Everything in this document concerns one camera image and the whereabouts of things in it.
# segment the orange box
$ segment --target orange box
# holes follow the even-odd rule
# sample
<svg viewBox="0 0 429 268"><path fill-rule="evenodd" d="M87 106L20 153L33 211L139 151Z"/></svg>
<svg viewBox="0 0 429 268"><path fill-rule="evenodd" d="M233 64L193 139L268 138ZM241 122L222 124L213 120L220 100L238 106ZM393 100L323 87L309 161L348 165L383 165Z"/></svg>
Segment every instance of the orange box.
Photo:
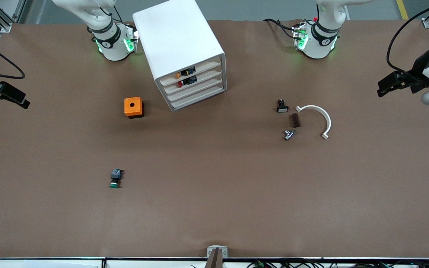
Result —
<svg viewBox="0 0 429 268"><path fill-rule="evenodd" d="M140 97L126 98L124 101L125 115L132 118L144 117L143 102Z"/></svg>

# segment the green indicator light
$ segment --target green indicator light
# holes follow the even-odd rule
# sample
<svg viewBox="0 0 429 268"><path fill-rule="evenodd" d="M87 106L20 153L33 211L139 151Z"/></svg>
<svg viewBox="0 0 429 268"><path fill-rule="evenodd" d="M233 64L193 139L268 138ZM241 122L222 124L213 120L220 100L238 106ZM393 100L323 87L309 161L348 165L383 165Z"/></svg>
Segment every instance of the green indicator light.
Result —
<svg viewBox="0 0 429 268"><path fill-rule="evenodd" d="M129 52L132 52L133 51L133 44L131 44L132 42L124 38L124 43L125 43L125 46L127 47L127 50Z"/></svg>
<svg viewBox="0 0 429 268"><path fill-rule="evenodd" d="M334 49L335 41L337 41L337 37L335 37L335 39L332 41L332 46L330 47L330 50Z"/></svg>
<svg viewBox="0 0 429 268"><path fill-rule="evenodd" d="M304 38L299 42L299 49L303 50L305 48L305 44L309 41L309 36L306 34Z"/></svg>
<svg viewBox="0 0 429 268"><path fill-rule="evenodd" d="M97 41L97 39L95 40L95 43L97 44L97 47L99 47L99 52L102 53L102 48L100 48L100 44L99 44L99 41Z"/></svg>

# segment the white box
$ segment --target white box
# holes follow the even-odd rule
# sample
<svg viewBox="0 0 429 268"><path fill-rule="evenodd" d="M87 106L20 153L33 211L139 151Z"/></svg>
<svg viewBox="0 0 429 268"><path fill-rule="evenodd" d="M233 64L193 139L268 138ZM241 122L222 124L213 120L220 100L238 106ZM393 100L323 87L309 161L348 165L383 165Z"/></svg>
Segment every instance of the white box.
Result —
<svg viewBox="0 0 429 268"><path fill-rule="evenodd" d="M194 0L169 0L133 14L153 79L172 111L226 91L226 58ZM177 73L195 72L177 78ZM196 82L180 86L185 79Z"/></svg>

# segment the brown paper table surface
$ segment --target brown paper table surface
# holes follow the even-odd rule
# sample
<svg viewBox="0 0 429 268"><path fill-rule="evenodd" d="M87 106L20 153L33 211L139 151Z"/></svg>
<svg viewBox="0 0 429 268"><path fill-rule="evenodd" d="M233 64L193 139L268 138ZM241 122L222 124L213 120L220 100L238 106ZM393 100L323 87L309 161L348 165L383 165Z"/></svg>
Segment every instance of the brown paper table surface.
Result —
<svg viewBox="0 0 429 268"><path fill-rule="evenodd" d="M228 91L171 112L145 56L110 62L85 25L14 25L0 51L28 110L0 102L0 256L429 257L429 106L376 95L403 21L349 21L312 60L267 22L210 22ZM392 62L429 48L419 22ZM17 74L0 58L0 72ZM146 116L129 120L124 98ZM288 113L275 112L283 98ZM295 106L319 105L299 114ZM109 188L113 168L125 170Z"/></svg>

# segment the small black switch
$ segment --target small black switch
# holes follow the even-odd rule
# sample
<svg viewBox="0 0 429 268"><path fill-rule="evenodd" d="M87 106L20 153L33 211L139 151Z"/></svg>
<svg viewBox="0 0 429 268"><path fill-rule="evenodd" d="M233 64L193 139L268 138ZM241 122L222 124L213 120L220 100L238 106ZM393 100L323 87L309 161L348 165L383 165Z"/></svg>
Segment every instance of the small black switch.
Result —
<svg viewBox="0 0 429 268"><path fill-rule="evenodd" d="M289 110L289 106L284 104L283 99L277 100L277 109L276 112L287 112Z"/></svg>

